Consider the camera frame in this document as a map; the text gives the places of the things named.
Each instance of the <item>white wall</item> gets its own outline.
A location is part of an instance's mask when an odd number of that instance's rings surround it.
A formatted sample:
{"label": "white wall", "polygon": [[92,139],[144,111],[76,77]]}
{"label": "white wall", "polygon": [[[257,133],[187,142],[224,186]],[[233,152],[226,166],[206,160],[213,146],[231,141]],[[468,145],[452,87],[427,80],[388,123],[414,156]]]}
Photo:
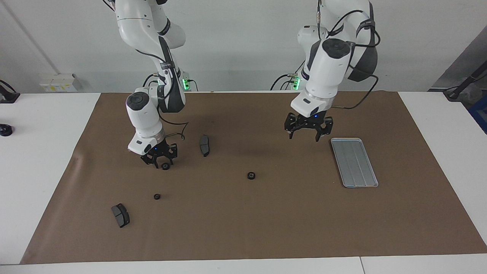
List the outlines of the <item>white wall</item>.
{"label": "white wall", "polygon": [[[122,41],[114,14],[101,0],[2,2],[60,72],[81,79],[85,92],[130,92],[154,70]],[[487,24],[485,0],[373,4],[382,36],[377,89],[428,90]],[[186,31],[186,45],[174,54],[201,90],[268,89],[301,63],[297,32],[316,21],[315,0],[169,0],[165,10]],[[37,74],[53,69],[26,47],[14,20],[4,14],[0,77],[21,92],[37,92]],[[371,82],[346,81],[341,89],[367,90]]]}

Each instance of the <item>silver tray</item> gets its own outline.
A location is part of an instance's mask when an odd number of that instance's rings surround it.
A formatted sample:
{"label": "silver tray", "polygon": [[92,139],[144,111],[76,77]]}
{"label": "silver tray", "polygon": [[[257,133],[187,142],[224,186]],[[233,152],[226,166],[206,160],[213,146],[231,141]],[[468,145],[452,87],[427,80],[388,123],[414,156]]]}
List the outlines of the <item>silver tray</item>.
{"label": "silver tray", "polygon": [[345,187],[379,186],[361,139],[333,138],[331,143]]}

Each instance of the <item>cable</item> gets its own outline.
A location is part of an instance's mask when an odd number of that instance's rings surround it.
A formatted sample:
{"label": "cable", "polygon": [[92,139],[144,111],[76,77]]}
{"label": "cable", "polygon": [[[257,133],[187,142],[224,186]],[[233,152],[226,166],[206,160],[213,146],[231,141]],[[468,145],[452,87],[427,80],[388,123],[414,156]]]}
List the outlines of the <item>cable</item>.
{"label": "cable", "polygon": [[9,85],[7,82],[5,82],[4,80],[0,80],[0,82],[1,82],[2,84],[4,84],[6,87],[8,87],[9,89],[11,89],[11,90],[12,90],[14,93],[17,93],[17,92],[15,91],[15,89],[14,89],[14,88],[13,88],[11,85]]}
{"label": "cable", "polygon": [[298,71],[300,70],[300,68],[304,65],[304,62],[306,62],[306,60],[304,60],[303,63],[301,63],[301,66],[294,73],[298,73]]}
{"label": "cable", "polygon": [[270,89],[270,90],[273,90],[273,89],[274,89],[274,86],[277,84],[277,82],[278,82],[279,80],[281,80],[282,78],[284,78],[284,77],[288,77],[288,76],[287,76],[287,74],[284,74],[284,75],[279,76],[279,78],[277,78],[277,80],[276,80],[276,81],[274,81],[274,83],[272,84],[272,86],[271,86],[271,89]]}
{"label": "cable", "polygon": [[113,9],[113,7],[112,7],[112,6],[110,6],[110,4],[108,4],[108,3],[107,3],[105,0],[103,0],[103,2],[104,2],[104,3],[105,3],[105,5],[107,5],[107,7],[109,7],[109,8],[110,8],[112,11],[115,11],[115,10]]}
{"label": "cable", "polygon": [[161,60],[161,61],[162,61],[162,62],[164,62],[164,63],[166,62],[166,61],[164,61],[164,59],[162,59],[162,58],[160,58],[159,56],[156,56],[156,55],[154,55],[154,54],[150,54],[150,53],[141,52],[141,51],[140,51],[140,50],[138,50],[138,49],[136,49],[135,51],[136,51],[136,52],[138,52],[138,53],[140,53],[140,54],[143,54],[143,55],[147,55],[147,56],[150,56],[150,57],[157,58],[157,59]]}
{"label": "cable", "polygon": [[316,12],[316,23],[318,26],[318,38],[321,40],[321,31],[320,31],[320,27],[321,27],[321,0],[318,0],[318,9]]}
{"label": "cable", "polygon": [[287,82],[284,82],[284,84],[282,84],[282,86],[281,86],[281,89],[280,89],[280,90],[287,90],[287,87],[289,87],[289,84],[290,84],[290,83],[292,83],[292,81],[287,81]]}
{"label": "cable", "polygon": [[328,35],[326,36],[326,38],[330,37],[330,33],[332,33],[332,32],[334,32],[334,31],[335,31],[336,27],[338,27],[338,24],[340,24],[340,22],[341,22],[343,19],[345,19],[347,16],[349,16],[350,14],[355,13],[355,12],[360,12],[360,13],[363,13],[363,11],[362,11],[362,10],[353,10],[353,11],[350,11],[350,12],[346,13],[344,16],[342,16],[342,17],[340,18],[340,20],[338,20],[338,22],[335,24],[335,26],[333,26],[332,30],[328,32]]}
{"label": "cable", "polygon": [[189,80],[188,80],[188,82],[194,82],[194,85],[196,86],[196,91],[198,91],[198,92],[200,91],[200,90],[198,89],[198,83],[197,83],[195,80],[191,80],[191,79],[189,79]]}
{"label": "cable", "polygon": [[164,122],[166,122],[166,123],[168,123],[170,125],[175,125],[175,126],[182,126],[182,125],[184,125],[183,130],[180,133],[171,133],[169,135],[166,135],[166,137],[171,137],[171,136],[179,135],[179,136],[181,136],[181,140],[184,141],[186,139],[186,137],[184,136],[184,130],[186,129],[186,127],[189,124],[189,122],[186,122],[186,123],[173,123],[173,122],[167,121],[166,119],[162,118],[161,113],[159,112],[159,105],[157,105],[157,114],[159,115],[159,118],[162,121],[164,121]]}
{"label": "cable", "polygon": [[156,73],[153,73],[153,74],[151,74],[151,75],[147,76],[147,78],[146,78],[146,80],[144,81],[144,83],[142,84],[142,86],[143,86],[143,87],[145,87],[145,86],[146,86],[146,84],[147,84],[147,82],[149,81],[149,79],[150,79],[150,78],[152,78],[152,77],[156,77],[156,76],[157,76],[157,74],[156,74]]}
{"label": "cable", "polygon": [[377,35],[377,43],[375,45],[361,45],[361,44],[355,44],[356,47],[364,47],[364,48],[374,48],[377,47],[380,44],[380,35],[379,33],[374,29],[374,34]]}
{"label": "cable", "polygon": [[340,109],[354,109],[356,107],[358,107],[363,101],[365,101],[365,99],[367,99],[367,97],[370,95],[370,93],[372,93],[372,90],[375,88],[375,86],[377,85],[377,83],[379,83],[379,77],[371,74],[369,75],[369,77],[374,77],[375,78],[375,83],[372,85],[372,87],[370,88],[370,90],[367,92],[367,94],[364,96],[364,98],[362,98],[362,100],[360,100],[360,102],[358,102],[355,106],[353,107],[342,107],[342,106],[332,106],[332,108],[340,108]]}

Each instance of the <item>brown paper mat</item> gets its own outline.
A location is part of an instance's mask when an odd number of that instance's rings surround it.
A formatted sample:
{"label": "brown paper mat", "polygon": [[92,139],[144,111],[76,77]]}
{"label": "brown paper mat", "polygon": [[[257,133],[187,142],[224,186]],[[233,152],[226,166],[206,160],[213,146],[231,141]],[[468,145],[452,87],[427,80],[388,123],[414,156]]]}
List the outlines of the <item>brown paper mat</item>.
{"label": "brown paper mat", "polygon": [[[169,138],[179,148],[169,171],[127,151],[127,96],[101,95],[22,264],[487,253],[396,93],[329,111],[335,127],[319,143],[315,131],[289,140],[283,129],[295,94],[188,94],[166,115],[190,121],[185,141]],[[342,186],[331,137],[364,141],[378,188]],[[131,217],[123,229],[118,203]]]}

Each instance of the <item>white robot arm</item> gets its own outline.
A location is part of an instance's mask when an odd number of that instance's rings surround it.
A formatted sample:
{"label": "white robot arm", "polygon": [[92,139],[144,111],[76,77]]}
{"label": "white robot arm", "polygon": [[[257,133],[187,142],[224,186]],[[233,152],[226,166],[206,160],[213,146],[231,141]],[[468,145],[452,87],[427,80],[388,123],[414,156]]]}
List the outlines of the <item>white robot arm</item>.
{"label": "white robot arm", "polygon": [[167,0],[109,0],[115,8],[118,29],[123,41],[152,59],[159,77],[157,87],[141,87],[127,98],[126,107],[135,135],[128,149],[141,155],[147,164],[158,168],[157,158],[177,157],[176,144],[168,145],[159,110],[181,111],[186,103],[181,72],[170,49],[186,42],[183,29],[172,23],[162,5]]}
{"label": "white robot arm", "polygon": [[304,26],[298,42],[306,53],[300,83],[305,88],[291,102],[298,115],[290,113],[285,129],[290,138],[301,128],[314,128],[318,134],[329,134],[332,107],[338,86],[344,78],[363,81],[377,66],[374,10],[368,0],[323,0],[323,27]]}

